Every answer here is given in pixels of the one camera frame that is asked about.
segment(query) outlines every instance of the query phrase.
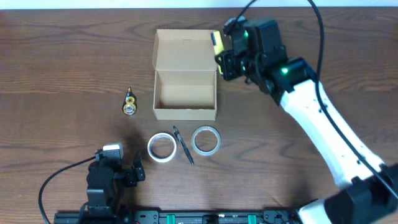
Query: box lid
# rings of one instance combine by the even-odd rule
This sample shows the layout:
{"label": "box lid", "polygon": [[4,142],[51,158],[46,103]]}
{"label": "box lid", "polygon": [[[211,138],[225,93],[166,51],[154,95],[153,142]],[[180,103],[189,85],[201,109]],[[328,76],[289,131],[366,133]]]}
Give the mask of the box lid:
{"label": "box lid", "polygon": [[212,32],[158,29],[152,55],[155,70],[216,71]]}

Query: tape roll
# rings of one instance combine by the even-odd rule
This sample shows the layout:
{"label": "tape roll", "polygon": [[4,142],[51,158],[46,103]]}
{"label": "tape roll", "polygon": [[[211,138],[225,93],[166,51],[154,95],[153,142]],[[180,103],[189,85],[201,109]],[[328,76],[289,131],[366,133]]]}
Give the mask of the tape roll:
{"label": "tape roll", "polygon": [[135,101],[136,99],[134,99],[132,96],[126,97],[126,103],[128,104],[133,104]]}
{"label": "tape roll", "polygon": [[133,115],[136,113],[136,111],[137,111],[137,107],[135,104],[127,103],[123,106],[123,113],[126,115]]}
{"label": "tape roll", "polygon": [[[211,132],[216,136],[216,138],[217,138],[217,145],[216,145],[216,147],[214,147],[214,149],[212,149],[212,150],[206,152],[206,151],[201,150],[201,149],[197,146],[197,144],[195,143],[195,139],[196,139],[197,135],[199,134],[199,132],[201,132],[201,131],[211,131]],[[210,156],[210,155],[213,155],[213,154],[216,153],[217,150],[220,148],[220,145],[221,145],[221,136],[220,136],[219,132],[218,132],[215,128],[211,127],[211,126],[202,126],[202,127],[198,128],[198,129],[192,134],[192,147],[193,147],[193,150],[195,150],[195,152],[197,152],[199,155],[202,155],[202,156]]]}
{"label": "tape roll", "polygon": [[[154,155],[154,153],[152,152],[152,145],[153,143],[160,138],[167,138],[169,140],[171,140],[173,142],[174,148],[172,153],[167,156],[166,158],[159,158],[156,157]],[[151,139],[148,142],[148,154],[151,158],[153,158],[153,160],[155,160],[156,162],[168,162],[170,160],[172,160],[175,156],[175,154],[177,153],[177,143],[175,141],[175,138],[173,136],[171,136],[171,134],[168,133],[159,133],[159,134],[155,134],[154,136],[151,137]]]}

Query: box flap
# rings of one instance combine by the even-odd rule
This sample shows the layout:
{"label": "box flap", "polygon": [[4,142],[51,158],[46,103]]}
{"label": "box flap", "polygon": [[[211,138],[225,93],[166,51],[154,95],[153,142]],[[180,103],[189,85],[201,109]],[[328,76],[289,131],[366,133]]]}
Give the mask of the box flap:
{"label": "box flap", "polygon": [[214,121],[217,110],[154,109],[158,120]]}
{"label": "box flap", "polygon": [[161,70],[215,71],[213,30],[158,29],[152,63]]}

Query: green connector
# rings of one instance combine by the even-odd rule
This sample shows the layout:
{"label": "green connector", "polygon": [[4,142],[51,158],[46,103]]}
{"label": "green connector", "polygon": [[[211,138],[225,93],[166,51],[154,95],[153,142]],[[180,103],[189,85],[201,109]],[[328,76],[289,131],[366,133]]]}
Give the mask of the green connector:
{"label": "green connector", "polygon": [[167,215],[167,224],[175,224],[175,215]]}
{"label": "green connector", "polygon": [[256,215],[248,215],[249,224],[257,224]]}

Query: clear tape roll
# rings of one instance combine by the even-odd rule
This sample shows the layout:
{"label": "clear tape roll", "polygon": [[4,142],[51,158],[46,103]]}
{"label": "clear tape roll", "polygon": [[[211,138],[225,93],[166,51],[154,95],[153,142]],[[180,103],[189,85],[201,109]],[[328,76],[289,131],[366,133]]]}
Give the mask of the clear tape roll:
{"label": "clear tape roll", "polygon": [[[160,138],[167,138],[167,139],[171,140],[171,141],[173,142],[173,145],[174,145],[174,148],[173,148],[172,153],[171,153],[169,156],[167,156],[166,158],[159,158],[159,157],[156,157],[156,156],[154,155],[154,153],[152,152],[152,145],[153,145],[153,143],[154,143],[157,139],[160,139]],[[170,161],[170,160],[172,160],[172,159],[174,158],[176,152],[177,152],[177,143],[176,143],[176,141],[175,141],[175,138],[174,138],[173,136],[171,136],[171,134],[168,134],[168,133],[159,133],[159,134],[155,134],[154,136],[151,137],[151,139],[150,139],[149,142],[148,142],[148,154],[149,154],[149,156],[150,156],[151,158],[153,158],[153,160],[155,160],[156,162],[168,162],[168,161]]]}
{"label": "clear tape roll", "polygon": [[[214,149],[212,149],[212,150],[206,152],[206,151],[202,151],[202,150],[196,145],[195,139],[196,139],[197,135],[199,134],[199,132],[201,132],[201,131],[211,131],[211,132],[216,136],[216,138],[217,138],[217,145],[216,145],[216,147],[214,147]],[[198,128],[198,129],[192,134],[192,147],[193,147],[193,150],[195,150],[195,152],[197,152],[199,155],[202,155],[202,156],[210,156],[210,155],[213,155],[213,154],[216,153],[217,150],[220,148],[220,145],[221,145],[221,136],[220,136],[219,132],[218,132],[215,128],[211,127],[211,126],[202,126],[202,127]]]}

